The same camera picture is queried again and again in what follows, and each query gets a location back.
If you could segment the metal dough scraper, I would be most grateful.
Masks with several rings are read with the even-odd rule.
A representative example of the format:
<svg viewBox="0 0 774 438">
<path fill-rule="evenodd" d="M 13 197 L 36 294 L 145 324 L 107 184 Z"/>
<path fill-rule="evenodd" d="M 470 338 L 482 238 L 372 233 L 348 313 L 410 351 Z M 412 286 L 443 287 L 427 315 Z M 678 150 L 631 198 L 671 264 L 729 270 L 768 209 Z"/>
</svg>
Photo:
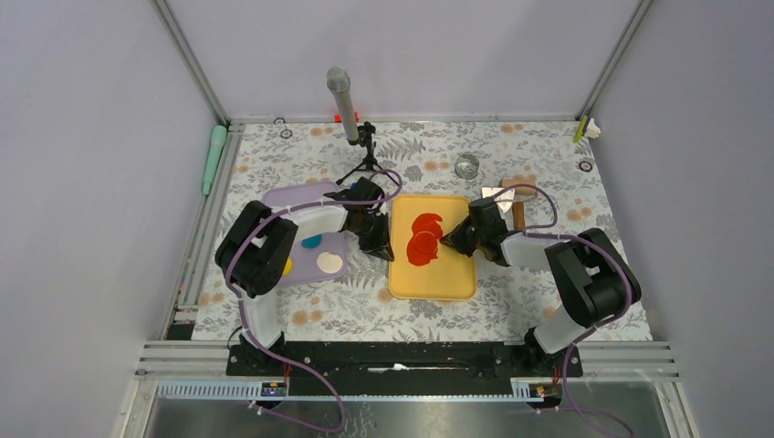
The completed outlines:
<svg viewBox="0 0 774 438">
<path fill-rule="evenodd" d="M 480 189 L 483 197 L 495 196 L 495 203 L 502 215 L 511 214 L 514 228 L 523 231 L 526 224 L 525 202 L 518 199 L 514 190 L 497 195 L 501 187 L 484 186 Z"/>
</svg>

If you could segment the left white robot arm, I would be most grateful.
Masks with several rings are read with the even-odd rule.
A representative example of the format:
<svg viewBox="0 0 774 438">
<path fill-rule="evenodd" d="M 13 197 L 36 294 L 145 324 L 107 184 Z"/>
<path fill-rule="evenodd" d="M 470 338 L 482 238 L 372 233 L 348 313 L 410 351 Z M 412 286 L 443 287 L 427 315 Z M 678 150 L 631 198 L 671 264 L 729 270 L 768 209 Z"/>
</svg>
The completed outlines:
<svg viewBox="0 0 774 438">
<path fill-rule="evenodd" d="M 386 204 L 402 189 L 386 193 L 361 177 L 351 187 L 328 192 L 306 203 L 273 207 L 248 203 L 218 246 L 214 260 L 225 285 L 235 294 L 242 337 L 252 345 L 248 363 L 263 375 L 280 369 L 283 337 L 278 323 L 277 294 L 294 244 L 315 235 L 349 232 L 362 253 L 392 262 L 390 219 Z"/>
</svg>

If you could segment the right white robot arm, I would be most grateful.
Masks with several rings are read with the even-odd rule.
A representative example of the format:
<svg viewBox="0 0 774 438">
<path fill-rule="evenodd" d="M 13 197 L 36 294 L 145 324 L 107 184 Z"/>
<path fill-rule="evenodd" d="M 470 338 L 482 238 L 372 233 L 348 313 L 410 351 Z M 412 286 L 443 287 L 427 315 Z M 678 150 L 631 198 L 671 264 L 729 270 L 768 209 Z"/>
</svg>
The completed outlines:
<svg viewBox="0 0 774 438">
<path fill-rule="evenodd" d="M 509 229 L 491 197 L 470 203 L 467 217 L 440 242 L 468 257 L 478 251 L 499 266 L 551 273 L 561 305 L 524 337 L 525 367 L 538 376 L 559 365 L 559 352 L 621 318 L 642 297 L 638 279 L 600 228 L 578 235 Z"/>
</svg>

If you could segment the red dough ball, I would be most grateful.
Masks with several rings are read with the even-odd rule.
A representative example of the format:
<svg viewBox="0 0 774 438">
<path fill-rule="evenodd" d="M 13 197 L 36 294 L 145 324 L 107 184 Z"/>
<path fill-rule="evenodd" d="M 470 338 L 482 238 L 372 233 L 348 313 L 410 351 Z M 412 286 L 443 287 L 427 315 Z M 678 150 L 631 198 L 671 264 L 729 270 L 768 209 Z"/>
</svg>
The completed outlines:
<svg viewBox="0 0 774 438">
<path fill-rule="evenodd" d="M 438 214 L 418 215 L 411 226 L 412 236 L 406 247 L 406 255 L 413 266 L 426 266 L 438 258 L 440 240 L 444 237 L 443 218 Z"/>
</svg>

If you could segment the yellow tray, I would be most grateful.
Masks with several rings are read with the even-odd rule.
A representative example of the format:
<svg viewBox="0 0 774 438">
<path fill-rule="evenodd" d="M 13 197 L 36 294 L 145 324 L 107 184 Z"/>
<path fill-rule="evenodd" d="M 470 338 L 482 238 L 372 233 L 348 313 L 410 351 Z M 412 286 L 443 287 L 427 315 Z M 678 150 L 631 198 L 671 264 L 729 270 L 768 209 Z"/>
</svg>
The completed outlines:
<svg viewBox="0 0 774 438">
<path fill-rule="evenodd" d="M 438 258 L 426 266 L 413 266 L 406 255 L 414 219 L 424 213 L 443 218 L 444 235 L 463 222 L 468 200 L 456 195 L 403 194 L 395 198 L 391 212 L 391 246 L 388 288 L 399 299 L 464 301 L 476 293 L 476 268 L 471 257 L 440 243 Z"/>
</svg>

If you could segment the wooden dough roller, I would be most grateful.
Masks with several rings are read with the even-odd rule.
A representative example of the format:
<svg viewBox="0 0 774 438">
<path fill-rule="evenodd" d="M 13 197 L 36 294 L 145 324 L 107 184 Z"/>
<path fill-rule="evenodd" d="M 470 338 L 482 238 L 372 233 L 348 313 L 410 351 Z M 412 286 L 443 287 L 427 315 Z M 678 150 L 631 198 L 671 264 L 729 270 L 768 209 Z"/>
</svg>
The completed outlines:
<svg viewBox="0 0 774 438">
<path fill-rule="evenodd" d="M 508 188 L 516 185 L 516 188 L 512 192 L 517 196 L 534 196 L 537 195 L 537 177 L 533 174 L 523 176 L 515 175 L 511 178 L 502 178 L 499 182 L 501 188 Z"/>
</svg>

